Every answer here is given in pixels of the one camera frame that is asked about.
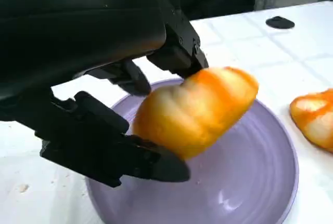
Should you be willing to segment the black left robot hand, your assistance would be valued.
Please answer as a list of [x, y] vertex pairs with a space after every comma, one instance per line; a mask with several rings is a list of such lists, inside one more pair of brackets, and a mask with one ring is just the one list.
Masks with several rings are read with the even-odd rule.
[[1, 0], [1, 120], [34, 130], [41, 157], [111, 187], [124, 175], [187, 181], [182, 159], [128, 136], [129, 123], [89, 93], [53, 94], [89, 74], [146, 96], [134, 63], [143, 56], [182, 78], [208, 66], [180, 0]]

